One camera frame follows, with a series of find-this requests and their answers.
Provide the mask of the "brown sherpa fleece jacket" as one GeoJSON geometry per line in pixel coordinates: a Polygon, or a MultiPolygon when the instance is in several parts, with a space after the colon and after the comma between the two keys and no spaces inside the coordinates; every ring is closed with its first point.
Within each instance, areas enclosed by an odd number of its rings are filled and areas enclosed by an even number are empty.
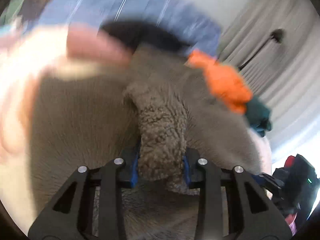
{"type": "Polygon", "coordinates": [[[136,50],[128,69],[107,67],[80,80],[44,77],[29,136],[35,211],[78,166],[101,167],[140,144],[140,182],[123,191],[128,239],[192,239],[199,202],[182,177],[186,148],[218,167],[258,174],[248,128],[210,94],[201,70],[148,45],[136,50]]]}

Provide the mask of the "dark clothes pile on chair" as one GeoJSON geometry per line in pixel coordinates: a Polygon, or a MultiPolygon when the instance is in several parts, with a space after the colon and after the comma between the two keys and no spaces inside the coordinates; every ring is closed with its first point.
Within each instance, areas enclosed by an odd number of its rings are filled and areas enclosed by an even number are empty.
{"type": "Polygon", "coordinates": [[[272,175],[262,173],[256,182],[272,193],[272,202],[296,233],[310,216],[319,190],[315,168],[300,154],[290,168],[276,168],[272,175]]]}

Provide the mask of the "red garment on chair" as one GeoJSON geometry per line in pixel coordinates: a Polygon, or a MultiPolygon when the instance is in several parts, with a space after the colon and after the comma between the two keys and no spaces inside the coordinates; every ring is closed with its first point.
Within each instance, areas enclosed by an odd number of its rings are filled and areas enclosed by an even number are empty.
{"type": "Polygon", "coordinates": [[[295,162],[295,156],[290,155],[285,161],[285,168],[290,168],[295,162]]]}

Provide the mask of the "dark green velvet garment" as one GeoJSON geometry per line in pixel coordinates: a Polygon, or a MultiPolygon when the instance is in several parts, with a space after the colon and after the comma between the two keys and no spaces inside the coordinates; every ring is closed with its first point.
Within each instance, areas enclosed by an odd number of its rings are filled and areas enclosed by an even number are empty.
{"type": "Polygon", "coordinates": [[[272,130],[270,121],[271,110],[267,108],[257,96],[253,96],[252,100],[246,103],[245,117],[250,127],[262,138],[267,132],[272,130]]]}

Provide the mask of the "orange puffer jacket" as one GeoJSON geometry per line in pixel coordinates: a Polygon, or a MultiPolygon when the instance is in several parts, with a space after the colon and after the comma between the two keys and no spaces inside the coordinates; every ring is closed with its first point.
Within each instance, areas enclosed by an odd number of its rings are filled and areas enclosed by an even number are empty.
{"type": "Polygon", "coordinates": [[[246,113],[246,104],[253,99],[253,92],[236,68],[223,64],[200,50],[189,54],[186,65],[202,70],[209,92],[228,109],[240,115],[246,113]]]}

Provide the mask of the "pink cream plush blanket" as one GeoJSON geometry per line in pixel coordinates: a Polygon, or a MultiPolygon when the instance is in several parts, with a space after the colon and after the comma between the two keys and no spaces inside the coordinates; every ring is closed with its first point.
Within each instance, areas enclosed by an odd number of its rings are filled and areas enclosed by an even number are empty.
{"type": "Polygon", "coordinates": [[[41,77],[69,58],[41,66],[1,55],[1,202],[26,235],[36,218],[29,179],[31,110],[41,77]]]}

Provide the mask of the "pink quilted jacket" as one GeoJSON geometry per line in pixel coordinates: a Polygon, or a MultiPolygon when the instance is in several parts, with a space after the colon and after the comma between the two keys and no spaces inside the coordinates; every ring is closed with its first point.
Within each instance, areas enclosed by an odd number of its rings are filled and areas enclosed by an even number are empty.
{"type": "Polygon", "coordinates": [[[1,34],[1,55],[41,66],[69,57],[126,65],[132,53],[116,38],[85,25],[43,25],[26,34],[21,28],[1,34]]]}

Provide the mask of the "black floor lamp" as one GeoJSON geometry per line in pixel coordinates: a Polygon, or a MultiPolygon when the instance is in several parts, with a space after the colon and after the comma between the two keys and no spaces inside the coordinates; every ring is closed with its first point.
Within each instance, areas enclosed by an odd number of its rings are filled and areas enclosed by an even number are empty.
{"type": "Polygon", "coordinates": [[[238,67],[238,70],[243,70],[267,46],[269,42],[273,41],[275,43],[282,44],[285,34],[286,31],[282,28],[274,29],[254,54],[245,63],[238,67]]]}

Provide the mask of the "white pleated curtain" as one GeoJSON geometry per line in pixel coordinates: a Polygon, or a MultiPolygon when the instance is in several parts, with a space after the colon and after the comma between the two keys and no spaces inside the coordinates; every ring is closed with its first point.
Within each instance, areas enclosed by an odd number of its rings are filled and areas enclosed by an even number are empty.
{"type": "Polygon", "coordinates": [[[220,60],[239,66],[280,28],[282,44],[269,42],[242,70],[272,111],[274,150],[319,131],[319,15],[309,0],[250,0],[220,40],[220,60]]]}

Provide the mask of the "black puffer jacket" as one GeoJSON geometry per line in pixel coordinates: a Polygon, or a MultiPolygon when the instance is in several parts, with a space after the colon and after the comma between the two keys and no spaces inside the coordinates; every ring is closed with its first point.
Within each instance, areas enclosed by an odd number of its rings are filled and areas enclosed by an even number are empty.
{"type": "Polygon", "coordinates": [[[149,22],[136,20],[105,22],[99,30],[120,41],[132,52],[141,45],[149,45],[161,51],[180,54],[193,46],[192,43],[149,22]]]}

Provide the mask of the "blue plaid bed sheet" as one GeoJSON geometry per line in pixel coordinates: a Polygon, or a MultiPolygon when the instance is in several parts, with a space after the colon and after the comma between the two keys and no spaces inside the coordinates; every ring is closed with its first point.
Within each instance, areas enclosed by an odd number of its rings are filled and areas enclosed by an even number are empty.
{"type": "Polygon", "coordinates": [[[216,56],[220,26],[187,0],[24,0],[23,19],[36,24],[151,22],[210,56],[216,56]]]}

